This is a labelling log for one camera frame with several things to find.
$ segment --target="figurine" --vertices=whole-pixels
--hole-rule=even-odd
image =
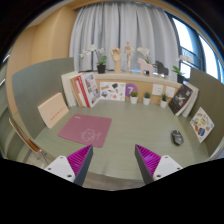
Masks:
[[[124,53],[126,53],[127,51],[127,63],[128,63],[128,71],[127,72],[131,72],[130,68],[131,68],[131,52],[136,54],[136,52],[134,52],[133,48],[129,45],[129,41],[127,41],[127,46],[125,47],[125,51]]]
[[[153,67],[151,64],[146,63],[146,61],[142,58],[138,58],[138,63],[141,67],[141,75],[144,74],[144,71],[149,71],[149,75],[153,76]]]
[[[115,63],[114,73],[119,74],[121,73],[121,48],[112,47],[110,53]]]

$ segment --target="small pot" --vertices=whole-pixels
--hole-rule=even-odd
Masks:
[[[162,108],[165,108],[166,105],[167,105],[167,101],[163,101],[163,100],[160,101],[160,106],[161,106]]]
[[[183,84],[184,76],[177,74],[177,82]]]
[[[149,103],[150,103],[150,98],[143,97],[143,104],[149,105]]]
[[[104,74],[106,69],[106,65],[97,65],[97,70],[99,74]]]
[[[130,96],[130,101],[131,101],[132,104],[136,104],[138,102],[138,97]]]

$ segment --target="orchid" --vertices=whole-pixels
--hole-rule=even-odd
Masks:
[[[95,51],[96,52],[96,56],[98,58],[98,65],[103,65],[106,63],[106,59],[107,59],[107,56],[102,56],[101,59],[99,58],[99,53],[102,54],[104,52],[104,48],[100,48],[100,49],[96,49],[96,46],[94,44],[92,44],[90,46],[90,50],[83,50],[82,51],[82,54],[80,54],[80,58],[83,59],[86,55],[91,55],[91,52],[92,51]]]
[[[144,59],[146,61],[146,63],[149,64],[149,54],[150,54],[150,50],[148,48],[142,48],[142,47],[139,47],[137,48],[137,52],[139,54],[142,54],[146,57],[146,59]]]
[[[187,62],[192,62],[191,56],[190,55],[180,55],[180,57],[176,58],[176,61],[187,61]]]
[[[191,56],[190,55],[180,55],[180,57],[175,58],[176,61],[187,61],[187,62],[192,62]],[[173,72],[176,72],[178,75],[183,75],[185,73],[181,72],[179,68],[177,68],[176,66],[173,66],[174,70],[172,70]]]

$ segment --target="white curtain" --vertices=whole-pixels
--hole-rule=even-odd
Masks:
[[[73,27],[69,56],[74,57],[76,71],[97,70],[95,53],[79,58],[82,50],[105,48],[101,55],[107,56],[106,69],[114,69],[110,50],[113,46],[122,48],[121,69],[127,70],[127,55],[124,48],[127,41],[137,51],[138,47],[150,49],[150,64],[160,61],[169,69],[168,79],[176,81],[173,66],[178,55],[177,41],[169,18],[158,7],[135,2],[101,2],[83,7]],[[142,55],[132,54],[131,69],[140,69],[137,63]]]

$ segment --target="potted plant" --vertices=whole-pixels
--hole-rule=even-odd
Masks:
[[[149,105],[149,103],[150,103],[150,93],[149,92],[146,92],[145,94],[144,94],[144,97],[143,97],[143,104],[145,104],[145,105]]]
[[[131,92],[130,101],[132,104],[136,104],[138,102],[138,93],[136,91]]]
[[[138,47],[137,48],[137,53],[142,54],[143,56],[145,56],[144,60],[147,64],[149,64],[149,54],[150,51],[148,48],[142,48],[142,47]]]
[[[176,66],[173,66],[173,68],[175,69],[175,70],[173,70],[173,72],[177,73],[177,82],[183,84],[183,81],[184,81],[183,74],[185,74],[185,73],[181,72]]]
[[[103,53],[104,52],[104,48],[101,48],[101,49],[96,49],[95,45],[92,44],[91,47],[90,47],[90,50],[83,50],[82,54],[80,54],[80,58],[84,58],[86,55],[90,55],[92,51],[95,51],[96,53],[96,56],[97,56],[97,59],[98,59],[98,62],[97,62],[97,69],[98,69],[98,73],[99,74],[103,74],[105,73],[105,69],[106,69],[106,60],[107,60],[107,56],[102,56],[100,58],[99,56],[99,53]]]
[[[192,63],[191,56],[189,56],[189,55],[180,55],[180,57],[176,58],[176,61],[180,61],[180,60]],[[177,82],[183,84],[183,81],[185,79],[183,74],[185,74],[185,73],[181,72],[179,70],[179,68],[177,68],[176,66],[173,66],[173,68],[174,68],[174,70],[172,70],[172,71],[177,73]]]
[[[166,105],[167,105],[166,94],[162,94],[161,96],[162,96],[162,98],[161,98],[161,101],[160,101],[160,106],[161,106],[162,108],[165,108]]]

